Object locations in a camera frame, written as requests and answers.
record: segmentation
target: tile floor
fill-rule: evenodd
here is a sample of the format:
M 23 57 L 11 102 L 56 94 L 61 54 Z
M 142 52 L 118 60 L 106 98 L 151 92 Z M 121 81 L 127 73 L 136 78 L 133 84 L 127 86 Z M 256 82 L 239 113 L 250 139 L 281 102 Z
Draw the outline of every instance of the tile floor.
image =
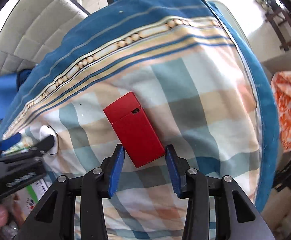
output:
M 262 62 L 284 52 L 269 23 L 264 22 L 264 11 L 255 0 L 218 0 L 225 4 L 247 36 L 252 50 Z M 82 0 L 82 5 L 93 13 L 108 5 L 107 0 Z

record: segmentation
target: orange fabric patch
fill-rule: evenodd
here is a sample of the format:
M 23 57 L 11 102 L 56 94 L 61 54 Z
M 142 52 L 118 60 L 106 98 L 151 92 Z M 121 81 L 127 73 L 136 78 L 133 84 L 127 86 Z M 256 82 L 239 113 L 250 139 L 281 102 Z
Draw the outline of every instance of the orange fabric patch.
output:
M 278 108 L 280 139 L 284 152 L 291 151 L 291 71 L 274 75 L 271 88 Z

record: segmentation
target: gray headboard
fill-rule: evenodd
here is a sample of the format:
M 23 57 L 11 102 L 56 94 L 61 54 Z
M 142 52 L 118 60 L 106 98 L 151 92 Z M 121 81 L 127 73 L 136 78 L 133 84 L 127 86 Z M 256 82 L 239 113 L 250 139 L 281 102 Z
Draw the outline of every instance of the gray headboard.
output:
M 72 0 L 19 0 L 0 32 L 0 76 L 33 68 L 88 15 Z

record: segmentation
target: plaid fabric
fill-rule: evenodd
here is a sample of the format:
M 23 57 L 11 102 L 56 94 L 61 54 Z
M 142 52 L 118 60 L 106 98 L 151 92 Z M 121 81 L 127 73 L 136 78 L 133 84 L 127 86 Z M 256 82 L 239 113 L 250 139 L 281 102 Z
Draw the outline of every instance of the plaid fabric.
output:
M 163 145 L 173 144 L 206 175 L 231 175 L 254 202 L 271 189 L 260 193 L 259 178 L 271 176 L 262 172 L 264 143 L 273 155 L 276 143 L 265 136 L 253 72 L 266 78 L 256 61 L 242 55 L 236 39 L 203 0 L 116 2 L 72 29 L 32 71 L 0 138 L 19 131 L 38 139 L 47 124 L 59 139 L 57 156 L 45 157 L 47 180 L 84 175 L 119 143 L 103 109 L 133 91 Z M 275 115 L 270 87 L 262 84 L 263 96 L 270 95 L 267 110 Z M 275 132 L 271 139 L 278 139 Z M 274 162 L 267 167 L 272 170 Z M 126 157 L 118 191 L 103 199 L 103 208 L 109 239 L 181 239 L 187 200 L 173 193 L 164 158 L 136 169 Z M 212 199 L 210 239 L 214 208 Z

